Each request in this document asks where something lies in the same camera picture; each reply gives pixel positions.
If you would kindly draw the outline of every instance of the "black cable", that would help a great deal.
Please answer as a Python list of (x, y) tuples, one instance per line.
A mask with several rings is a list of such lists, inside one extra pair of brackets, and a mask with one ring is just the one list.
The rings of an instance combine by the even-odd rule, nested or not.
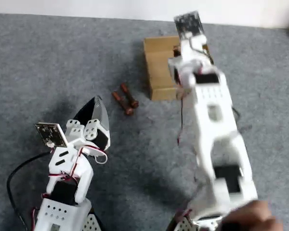
[(234, 107), (232, 107), (232, 111), (236, 114), (236, 123), (237, 123), (241, 118), (241, 114)]
[(34, 161), (34, 160), (36, 160), (36, 159), (39, 159), (39, 158), (41, 158), (41, 157), (43, 157), (43, 156), (47, 156), (47, 155), (49, 155), (50, 153), (51, 153), (51, 152), (41, 153), (41, 154), (39, 154), (39, 155), (37, 155), (37, 156), (34, 156), (34, 157), (26, 160), (25, 162), (23, 162), (21, 165), (19, 165), (17, 168), (14, 169), (14, 171), (9, 175), (9, 177), (8, 177), (8, 179), (7, 179), (7, 181), (6, 181), (6, 189), (7, 189), (7, 191), (8, 191), (8, 196), (9, 196), (11, 205), (12, 205), (12, 207), (13, 207), (13, 209), (14, 209), (15, 214), (20, 218), (20, 220), (21, 220), (21, 222), (22, 222), (22, 224), (23, 224), (23, 226), (24, 226), (24, 228), (25, 228), (26, 231), (29, 231), (28, 226), (27, 226), (27, 224), (26, 224), (26, 222), (25, 222), (25, 219), (24, 219), (23, 215), (22, 215), (22, 214), (20, 213), (20, 211), (18, 210), (18, 208), (17, 208), (17, 206), (16, 206), (16, 204), (15, 204), (15, 201), (14, 201), (14, 199), (13, 199), (13, 196), (12, 196), (12, 192), (11, 192), (11, 180), (12, 180), (13, 176), (15, 175), (15, 173), (18, 172), (18, 170), (20, 170), (23, 166), (25, 166), (25, 165), (29, 164), (30, 162), (32, 162), (32, 161)]

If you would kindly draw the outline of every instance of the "human hand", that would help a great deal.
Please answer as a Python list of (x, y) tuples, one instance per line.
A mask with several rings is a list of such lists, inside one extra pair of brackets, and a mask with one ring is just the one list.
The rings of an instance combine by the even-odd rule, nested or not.
[(226, 216), (222, 220), (221, 230), (229, 231), (223, 224), (237, 224), (249, 231), (283, 231), (282, 223), (272, 216), (265, 201), (252, 201)]

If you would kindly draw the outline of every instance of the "brown cylinder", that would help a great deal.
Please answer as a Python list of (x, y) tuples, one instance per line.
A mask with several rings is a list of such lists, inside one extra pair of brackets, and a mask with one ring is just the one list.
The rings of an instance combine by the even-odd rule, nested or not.
[(139, 106), (139, 102), (135, 100), (134, 97), (131, 95), (131, 92), (129, 91), (125, 83), (121, 84), (121, 89), (126, 94), (126, 97), (129, 100), (131, 107), (137, 108)]
[(125, 114), (130, 116), (130, 115), (132, 115), (134, 113), (133, 109), (131, 107), (129, 107), (128, 105), (126, 105), (126, 103), (123, 101), (123, 99), (119, 96), (119, 94), (117, 92), (114, 91), (112, 93), (112, 95), (116, 99), (116, 101), (121, 105), (121, 107), (123, 108)]

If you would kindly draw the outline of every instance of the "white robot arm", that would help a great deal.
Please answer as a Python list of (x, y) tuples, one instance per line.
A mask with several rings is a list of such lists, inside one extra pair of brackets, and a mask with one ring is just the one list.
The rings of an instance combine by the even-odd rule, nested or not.
[[(257, 198), (250, 161), (233, 115), (233, 105), (226, 77), (213, 65), (205, 49), (206, 36), (197, 12), (175, 17), (181, 55), (169, 59), (173, 79), (189, 94), (184, 105), (194, 111), (197, 165), (205, 175), (199, 192), (178, 219), (176, 231), (189, 222), (215, 230), (223, 216)], [(211, 152), (216, 141), (226, 143), (227, 165), (214, 166)]]
[(110, 146), (109, 122), (101, 98), (94, 97), (69, 120), (65, 134), (59, 124), (38, 123), (36, 127), (44, 143), (54, 151), (49, 182), (33, 230), (101, 231), (86, 199), (93, 169), (85, 156), (93, 156), (99, 164), (107, 161), (104, 151)]

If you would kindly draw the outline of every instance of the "brown cardboard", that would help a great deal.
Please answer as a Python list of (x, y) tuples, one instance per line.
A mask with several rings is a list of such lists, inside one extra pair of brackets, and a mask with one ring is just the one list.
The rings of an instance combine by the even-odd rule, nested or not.
[(176, 84), (170, 76), (168, 58), (173, 57), (173, 47), (178, 45), (178, 36), (144, 39), (151, 100), (176, 99)]

